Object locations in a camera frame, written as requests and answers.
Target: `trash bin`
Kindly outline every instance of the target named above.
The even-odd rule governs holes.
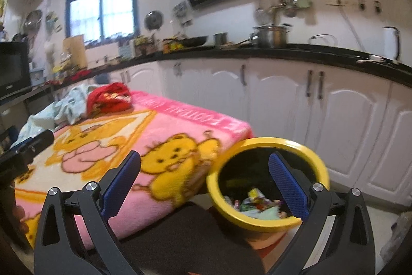
[[[251,232],[285,232],[301,223],[293,217],[286,204],[280,211],[288,214],[287,218],[277,220],[254,219],[236,211],[226,203],[223,196],[229,196],[242,202],[247,193],[257,187],[271,200],[283,200],[275,182],[269,173],[269,156],[279,152],[292,168],[301,170],[310,182],[320,182],[329,189],[329,174],[323,161],[309,148],[281,138],[252,138],[240,141],[222,154],[207,176],[207,188],[215,208],[223,217],[236,226]]]

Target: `silver screw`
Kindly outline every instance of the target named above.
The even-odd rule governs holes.
[[[56,195],[57,192],[58,192],[58,189],[57,189],[56,187],[51,188],[51,189],[49,190],[49,195],[51,195],[51,196]]]
[[[358,188],[353,188],[352,189],[352,194],[354,194],[355,196],[360,196],[361,191]]]
[[[323,190],[323,185],[321,185],[320,183],[315,183],[313,185],[313,189],[316,191],[322,191]]]
[[[92,190],[96,189],[96,187],[97,187],[96,182],[89,182],[86,186],[86,189],[92,191]]]

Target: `blue gripper pad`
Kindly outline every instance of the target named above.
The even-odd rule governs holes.
[[[100,180],[103,187],[109,182],[103,196],[101,210],[102,217],[108,221],[109,218],[118,214],[124,199],[140,172],[140,155],[136,151],[131,151],[122,161],[118,168],[110,169]]]
[[[281,192],[289,209],[297,218],[306,221],[309,216],[308,198],[293,177],[289,166],[280,155],[273,153],[269,157],[269,172]]]

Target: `microwave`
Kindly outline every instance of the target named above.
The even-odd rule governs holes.
[[[31,91],[27,42],[0,43],[0,100]]]

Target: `cutting board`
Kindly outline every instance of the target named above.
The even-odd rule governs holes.
[[[67,50],[72,55],[72,64],[79,68],[87,68],[86,48],[84,47],[84,35],[63,39],[63,51]]]

